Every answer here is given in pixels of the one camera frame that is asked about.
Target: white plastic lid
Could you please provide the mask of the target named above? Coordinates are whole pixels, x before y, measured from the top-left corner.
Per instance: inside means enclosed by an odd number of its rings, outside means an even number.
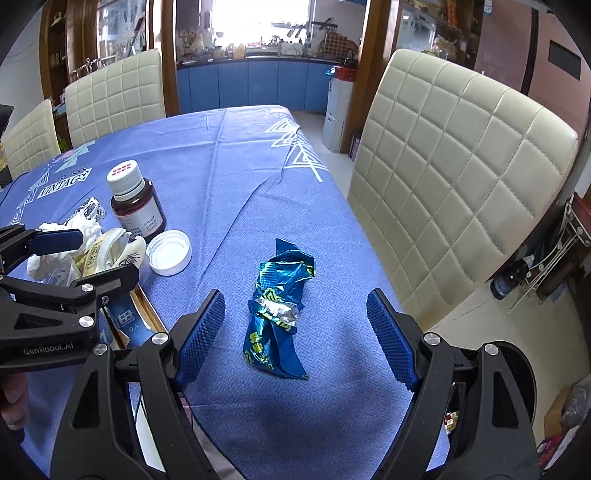
[[[165,277],[182,272],[191,261],[191,253],[189,237],[180,230],[156,235],[146,249],[152,270]]]
[[[135,197],[145,185],[135,160],[124,161],[113,168],[107,175],[107,183],[115,195],[115,200],[120,202]]]

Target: dining table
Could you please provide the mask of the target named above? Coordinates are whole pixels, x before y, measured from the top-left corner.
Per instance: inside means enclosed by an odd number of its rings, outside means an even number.
[[[211,289],[225,297],[225,319],[184,396],[233,475],[372,478],[412,393],[394,378],[366,299],[381,288],[401,308],[346,199],[290,111],[267,105],[190,113],[88,142],[8,185],[0,193],[0,226],[64,223],[90,197],[106,211],[103,231],[119,226],[106,176],[130,159],[154,183],[166,228],[181,230],[191,243],[182,272],[164,277],[141,269],[140,285],[164,326],[195,312]],[[277,238],[314,257],[316,275],[306,282],[294,335],[306,380],[261,371],[243,354],[248,300]],[[30,280],[25,264],[11,275]],[[22,446],[47,474],[80,368],[28,373]],[[448,449],[442,428],[430,468],[446,460]]]

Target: blue gripper pad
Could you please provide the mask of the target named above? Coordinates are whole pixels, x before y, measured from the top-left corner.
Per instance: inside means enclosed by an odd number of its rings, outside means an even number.
[[[178,371],[174,380],[180,388],[185,388],[199,375],[225,314],[226,302],[217,292],[178,352]]]
[[[368,295],[367,314],[375,336],[396,380],[414,391],[419,378],[414,370],[414,352],[376,291]]]

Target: window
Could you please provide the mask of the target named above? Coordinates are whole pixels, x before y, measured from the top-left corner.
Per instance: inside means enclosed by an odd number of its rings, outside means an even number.
[[[273,35],[297,43],[306,41],[306,29],[296,38],[297,30],[288,38],[290,28],[273,24],[306,25],[309,19],[309,0],[214,0],[212,27],[218,36],[217,45],[245,46],[268,44]]]
[[[581,57],[553,40],[550,40],[548,60],[577,80],[581,79]]]

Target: blue kitchen cabinet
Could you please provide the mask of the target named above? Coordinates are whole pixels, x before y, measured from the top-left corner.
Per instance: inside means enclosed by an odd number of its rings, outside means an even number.
[[[217,69],[220,108],[248,105],[248,62],[221,63]]]
[[[301,112],[306,103],[308,63],[304,61],[279,62],[277,103],[289,110]]]
[[[248,104],[276,105],[279,62],[271,60],[248,62]]]
[[[203,112],[220,108],[217,87],[217,65],[202,65],[189,69],[191,111]]]
[[[308,64],[308,79],[306,81],[306,112],[326,113],[326,105],[329,101],[329,78],[326,75],[331,64]]]
[[[189,85],[189,69],[177,71],[178,106],[181,113],[191,113],[191,86]]]

